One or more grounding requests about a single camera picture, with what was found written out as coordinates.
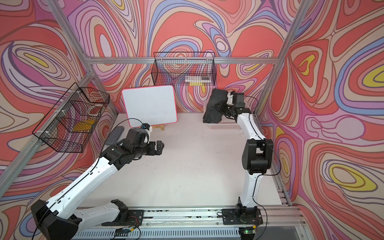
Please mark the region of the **black long pants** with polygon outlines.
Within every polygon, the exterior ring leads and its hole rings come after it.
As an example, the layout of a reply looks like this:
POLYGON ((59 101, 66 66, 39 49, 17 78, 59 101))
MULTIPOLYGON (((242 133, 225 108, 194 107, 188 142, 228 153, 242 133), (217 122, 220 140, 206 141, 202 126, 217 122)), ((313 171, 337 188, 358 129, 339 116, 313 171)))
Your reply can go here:
POLYGON ((203 116, 203 123, 218 124, 222 120, 223 114, 218 110, 217 105, 227 102, 228 92, 225 90, 213 89, 209 101, 206 106, 206 111, 203 116))

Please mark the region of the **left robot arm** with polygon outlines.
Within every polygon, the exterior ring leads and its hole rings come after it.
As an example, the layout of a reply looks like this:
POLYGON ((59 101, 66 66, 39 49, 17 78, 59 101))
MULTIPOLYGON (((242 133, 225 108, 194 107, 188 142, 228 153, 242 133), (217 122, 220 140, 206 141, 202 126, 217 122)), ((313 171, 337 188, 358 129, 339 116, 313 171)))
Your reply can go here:
POLYGON ((131 215, 120 200, 86 210, 78 207, 102 182, 124 166, 143 156, 163 153, 165 144, 151 142, 151 132, 152 127, 148 124, 130 129, 125 139, 106 148, 69 186, 47 201, 36 201, 31 207, 36 229, 48 240, 70 240, 78 232, 101 224, 138 227, 139 218, 131 215))

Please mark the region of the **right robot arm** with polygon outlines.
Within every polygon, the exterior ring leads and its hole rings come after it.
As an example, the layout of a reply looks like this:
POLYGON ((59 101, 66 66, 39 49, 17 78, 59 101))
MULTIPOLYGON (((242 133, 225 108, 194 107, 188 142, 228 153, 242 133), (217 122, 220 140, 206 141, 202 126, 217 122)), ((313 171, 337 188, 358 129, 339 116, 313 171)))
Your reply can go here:
POLYGON ((244 94, 230 92, 217 107, 226 118, 235 120, 247 138, 242 154, 245 181, 234 217, 240 224, 257 226, 263 223, 263 219, 256 198, 261 179, 272 166, 274 144, 257 127, 252 111, 245 106, 244 98, 244 94))

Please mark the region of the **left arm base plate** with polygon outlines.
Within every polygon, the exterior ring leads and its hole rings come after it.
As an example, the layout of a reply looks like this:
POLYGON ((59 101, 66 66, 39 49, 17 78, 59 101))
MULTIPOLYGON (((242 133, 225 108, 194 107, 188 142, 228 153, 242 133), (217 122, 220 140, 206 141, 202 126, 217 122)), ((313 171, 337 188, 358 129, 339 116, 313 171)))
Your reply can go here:
POLYGON ((113 221, 118 226, 141 226, 144 219, 144 210, 121 210, 113 221))

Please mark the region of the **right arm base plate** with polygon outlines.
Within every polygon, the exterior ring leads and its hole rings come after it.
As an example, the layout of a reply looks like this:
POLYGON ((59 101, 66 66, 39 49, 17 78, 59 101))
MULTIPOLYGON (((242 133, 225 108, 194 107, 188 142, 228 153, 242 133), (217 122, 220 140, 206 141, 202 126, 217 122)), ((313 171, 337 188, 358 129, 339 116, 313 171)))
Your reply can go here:
POLYGON ((255 225, 264 223, 261 211, 255 208, 246 209, 222 209, 224 225, 255 225))

